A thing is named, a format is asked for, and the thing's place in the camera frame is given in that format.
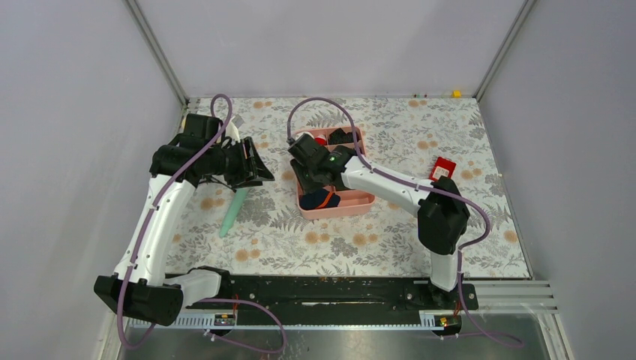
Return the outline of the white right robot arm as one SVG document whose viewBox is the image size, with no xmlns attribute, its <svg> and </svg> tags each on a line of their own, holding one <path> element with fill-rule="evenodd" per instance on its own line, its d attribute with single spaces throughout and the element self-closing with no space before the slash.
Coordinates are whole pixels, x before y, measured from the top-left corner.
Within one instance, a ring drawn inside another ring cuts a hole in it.
<svg viewBox="0 0 636 360">
<path fill-rule="evenodd" d="M 459 300 L 458 242 L 467 231 L 470 212 L 450 178 L 410 178 L 384 166 L 372 166 L 359 145 L 338 145 L 329 150 L 307 134 L 291 139 L 288 152 L 306 194 L 326 185 L 343 185 L 394 203 L 411 214 L 417 220 L 418 240 L 430 251 L 431 301 L 448 309 Z"/>
</svg>

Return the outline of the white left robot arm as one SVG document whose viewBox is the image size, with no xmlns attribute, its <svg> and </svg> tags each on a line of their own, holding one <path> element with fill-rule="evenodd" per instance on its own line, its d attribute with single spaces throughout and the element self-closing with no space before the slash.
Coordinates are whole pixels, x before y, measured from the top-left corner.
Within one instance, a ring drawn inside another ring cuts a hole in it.
<svg viewBox="0 0 636 360">
<path fill-rule="evenodd" d="M 236 190 L 275 178 L 253 139 L 232 135 L 233 128 L 216 117 L 189 114 L 184 130 L 153 154 L 145 208 L 130 244 L 114 272 L 94 283 L 94 293 L 114 313 L 170 326 L 201 299 L 214 308 L 232 301 L 228 271 L 203 266 L 168 278 L 166 267 L 182 213 L 205 179 L 221 176 Z"/>
</svg>

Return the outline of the pink compartment organizer box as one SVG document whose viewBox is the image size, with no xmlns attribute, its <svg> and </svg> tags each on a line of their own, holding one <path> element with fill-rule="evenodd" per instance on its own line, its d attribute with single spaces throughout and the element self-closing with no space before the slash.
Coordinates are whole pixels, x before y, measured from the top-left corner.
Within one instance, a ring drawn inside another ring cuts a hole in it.
<svg viewBox="0 0 636 360">
<path fill-rule="evenodd" d="M 323 127 L 323 128 L 314 128 L 314 129 L 306 129 L 306 130 L 298 130 L 293 132 L 292 135 L 294 139 L 299 138 L 303 134 L 310 134 L 313 138 L 317 136 L 328 137 L 328 135 L 336 130 L 337 128 L 343 128 L 345 131 L 352 131 L 351 126 L 344 127 Z M 333 150 L 336 146 L 339 145 L 327 145 L 328 150 Z M 349 147 L 353 149 L 354 143 L 342 144 L 342 146 Z M 299 197 L 303 195 L 302 189 L 297 182 L 296 185 L 296 205 L 302 215 L 303 218 L 307 220 L 319 220 L 326 218 L 342 218 L 353 215 L 363 215 L 370 211 L 371 206 L 374 204 L 376 197 L 370 193 L 366 193 L 361 190 L 335 190 L 333 186 L 327 186 L 323 189 L 328 191 L 334 191 L 337 195 L 341 197 L 341 201 L 338 207 L 334 208 L 324 208 L 319 210 L 305 211 L 300 209 L 299 207 Z"/>
</svg>

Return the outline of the navy orange boxer underwear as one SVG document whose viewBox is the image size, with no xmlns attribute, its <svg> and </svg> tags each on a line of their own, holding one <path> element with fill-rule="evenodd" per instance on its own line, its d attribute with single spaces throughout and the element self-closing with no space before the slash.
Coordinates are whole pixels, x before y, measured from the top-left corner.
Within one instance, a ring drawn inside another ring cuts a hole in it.
<svg viewBox="0 0 636 360">
<path fill-rule="evenodd" d="M 305 211 L 338 207 L 340 202 L 341 197 L 339 195 L 326 189 L 319 189 L 299 197 L 299 207 Z"/>
</svg>

